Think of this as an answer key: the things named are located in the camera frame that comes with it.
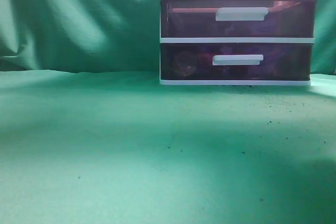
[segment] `dark tinted drawer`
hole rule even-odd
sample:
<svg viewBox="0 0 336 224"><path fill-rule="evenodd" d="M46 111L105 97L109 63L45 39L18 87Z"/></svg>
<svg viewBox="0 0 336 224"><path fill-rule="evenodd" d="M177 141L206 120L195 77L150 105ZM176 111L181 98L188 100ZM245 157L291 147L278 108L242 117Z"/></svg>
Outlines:
<svg viewBox="0 0 336 224"><path fill-rule="evenodd" d="M162 80L310 80L311 44L161 44Z"/></svg>
<svg viewBox="0 0 336 224"><path fill-rule="evenodd" d="M313 37L316 0L161 0L161 37Z"/></svg>

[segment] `translucent drawer front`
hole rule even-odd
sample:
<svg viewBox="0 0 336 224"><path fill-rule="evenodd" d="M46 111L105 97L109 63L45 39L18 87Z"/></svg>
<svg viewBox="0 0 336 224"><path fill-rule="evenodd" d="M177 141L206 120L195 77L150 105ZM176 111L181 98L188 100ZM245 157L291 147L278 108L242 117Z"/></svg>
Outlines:
<svg viewBox="0 0 336 224"><path fill-rule="evenodd" d="M161 44L162 80L310 79L310 44Z"/></svg>
<svg viewBox="0 0 336 224"><path fill-rule="evenodd" d="M313 37L316 0L162 0L161 37Z"/></svg>

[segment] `top drawer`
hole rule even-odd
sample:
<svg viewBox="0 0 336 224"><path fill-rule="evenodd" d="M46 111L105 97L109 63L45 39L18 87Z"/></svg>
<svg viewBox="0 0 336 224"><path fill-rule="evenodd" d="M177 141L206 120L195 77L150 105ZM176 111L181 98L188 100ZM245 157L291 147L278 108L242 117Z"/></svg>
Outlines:
<svg viewBox="0 0 336 224"><path fill-rule="evenodd" d="M316 0L161 0L162 38L311 38Z"/></svg>

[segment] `round object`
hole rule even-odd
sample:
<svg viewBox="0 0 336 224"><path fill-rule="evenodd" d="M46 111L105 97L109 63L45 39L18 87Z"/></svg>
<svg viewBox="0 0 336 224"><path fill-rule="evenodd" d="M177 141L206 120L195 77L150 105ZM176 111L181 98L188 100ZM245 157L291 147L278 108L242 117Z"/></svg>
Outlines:
<svg viewBox="0 0 336 224"><path fill-rule="evenodd" d="M197 56L191 52L180 52L173 59L173 70L181 77L189 77L197 70Z"/></svg>

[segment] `green fabric backdrop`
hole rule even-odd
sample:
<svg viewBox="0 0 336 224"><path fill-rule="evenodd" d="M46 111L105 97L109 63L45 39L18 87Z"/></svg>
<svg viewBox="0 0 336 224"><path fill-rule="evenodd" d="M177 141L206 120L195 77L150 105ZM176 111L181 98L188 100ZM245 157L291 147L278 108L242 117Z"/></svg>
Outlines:
<svg viewBox="0 0 336 224"><path fill-rule="evenodd" d="M158 71L159 0L0 0L0 70ZM320 0L312 72L336 68L336 0Z"/></svg>

